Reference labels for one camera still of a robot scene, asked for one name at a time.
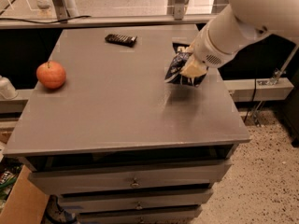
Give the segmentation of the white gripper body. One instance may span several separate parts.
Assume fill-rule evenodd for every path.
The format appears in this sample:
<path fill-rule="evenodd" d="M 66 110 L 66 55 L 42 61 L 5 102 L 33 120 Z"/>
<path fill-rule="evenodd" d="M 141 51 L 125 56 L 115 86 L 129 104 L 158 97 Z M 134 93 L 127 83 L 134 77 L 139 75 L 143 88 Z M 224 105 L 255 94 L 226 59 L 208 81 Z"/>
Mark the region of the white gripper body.
<path fill-rule="evenodd" d="M 190 44 L 190 50 L 201 64 L 211 68 L 220 68 L 230 62 L 236 55 L 235 51 L 221 51 L 209 36 L 209 24 L 207 23 L 197 34 Z"/>

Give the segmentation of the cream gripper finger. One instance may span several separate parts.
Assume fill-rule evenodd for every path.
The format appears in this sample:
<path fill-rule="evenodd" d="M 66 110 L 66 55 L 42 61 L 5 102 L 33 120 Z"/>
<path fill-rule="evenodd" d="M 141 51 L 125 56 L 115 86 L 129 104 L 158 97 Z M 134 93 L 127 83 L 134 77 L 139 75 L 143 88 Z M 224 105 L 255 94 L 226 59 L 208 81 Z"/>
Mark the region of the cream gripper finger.
<path fill-rule="evenodd" d="M 207 73 L 207 66 L 197 61 L 192 55 L 180 70 L 180 74 L 185 77 L 201 77 Z"/>

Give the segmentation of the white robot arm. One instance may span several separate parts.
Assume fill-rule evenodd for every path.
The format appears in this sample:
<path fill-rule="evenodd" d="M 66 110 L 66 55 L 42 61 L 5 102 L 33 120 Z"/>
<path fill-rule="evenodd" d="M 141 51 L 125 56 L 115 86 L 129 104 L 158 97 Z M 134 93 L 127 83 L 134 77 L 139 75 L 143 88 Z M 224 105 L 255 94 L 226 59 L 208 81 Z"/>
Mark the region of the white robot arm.
<path fill-rule="evenodd" d="M 193 40 L 180 73 L 189 78 L 220 68 L 244 47 L 270 35 L 299 41 L 299 0 L 229 0 Z"/>

